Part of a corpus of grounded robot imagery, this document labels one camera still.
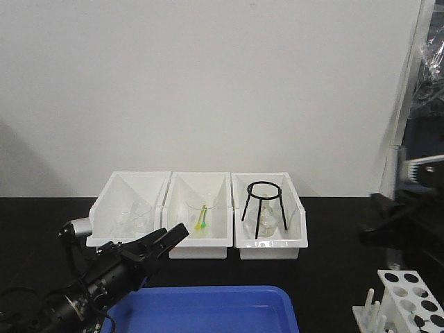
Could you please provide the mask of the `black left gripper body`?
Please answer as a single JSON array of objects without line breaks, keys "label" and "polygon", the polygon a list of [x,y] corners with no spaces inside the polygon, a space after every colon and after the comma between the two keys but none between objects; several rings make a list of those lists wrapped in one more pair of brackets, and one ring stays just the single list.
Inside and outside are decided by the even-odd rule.
[{"label": "black left gripper body", "polygon": [[100,250],[84,283],[92,307],[105,311],[144,287],[156,273],[156,253],[141,243],[108,243]]}]

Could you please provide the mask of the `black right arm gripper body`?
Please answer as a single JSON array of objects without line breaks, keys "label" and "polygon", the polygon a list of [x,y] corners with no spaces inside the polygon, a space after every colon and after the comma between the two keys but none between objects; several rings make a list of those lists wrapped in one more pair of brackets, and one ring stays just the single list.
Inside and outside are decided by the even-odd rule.
[{"label": "black right arm gripper body", "polygon": [[396,201],[411,203],[416,209],[409,215],[411,230],[402,250],[409,260],[425,260],[443,269],[443,156],[433,155],[403,160]]}]

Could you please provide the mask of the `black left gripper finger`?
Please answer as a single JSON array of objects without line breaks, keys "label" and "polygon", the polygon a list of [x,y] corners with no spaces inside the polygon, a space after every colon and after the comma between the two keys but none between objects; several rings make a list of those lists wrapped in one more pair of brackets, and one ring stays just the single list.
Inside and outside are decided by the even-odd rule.
[{"label": "black left gripper finger", "polygon": [[162,240],[166,234],[167,229],[160,228],[142,238],[136,239],[135,241],[121,244],[119,247],[136,256],[145,256],[154,253],[155,256],[160,257],[169,249],[166,243]]},{"label": "black left gripper finger", "polygon": [[[170,230],[167,230],[167,234],[162,238],[162,240],[166,243],[169,249],[162,256],[168,254],[188,235],[189,232],[183,223],[179,223]],[[145,274],[156,274],[159,271],[160,258],[162,256],[157,257],[154,253],[152,253],[142,257],[142,268]]]}]

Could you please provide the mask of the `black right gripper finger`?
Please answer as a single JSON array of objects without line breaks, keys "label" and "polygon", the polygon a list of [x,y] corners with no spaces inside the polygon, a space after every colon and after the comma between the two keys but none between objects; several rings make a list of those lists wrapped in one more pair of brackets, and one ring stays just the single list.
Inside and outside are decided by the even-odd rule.
[{"label": "black right gripper finger", "polygon": [[369,220],[358,224],[359,241],[368,247],[406,247],[415,204],[399,203],[381,193],[370,195]]}]

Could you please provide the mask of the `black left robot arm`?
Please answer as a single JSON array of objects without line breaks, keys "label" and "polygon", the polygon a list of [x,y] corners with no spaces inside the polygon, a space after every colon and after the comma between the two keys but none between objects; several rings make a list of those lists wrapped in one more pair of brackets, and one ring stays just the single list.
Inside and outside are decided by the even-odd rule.
[{"label": "black left robot arm", "polygon": [[80,240],[92,235],[90,222],[66,223],[58,236],[74,281],[40,295],[28,287],[1,293],[2,332],[82,332],[109,318],[108,311],[132,292],[139,291],[160,269],[161,258],[189,232],[183,223],[160,228],[134,241],[108,241],[84,272],[74,261]]}]

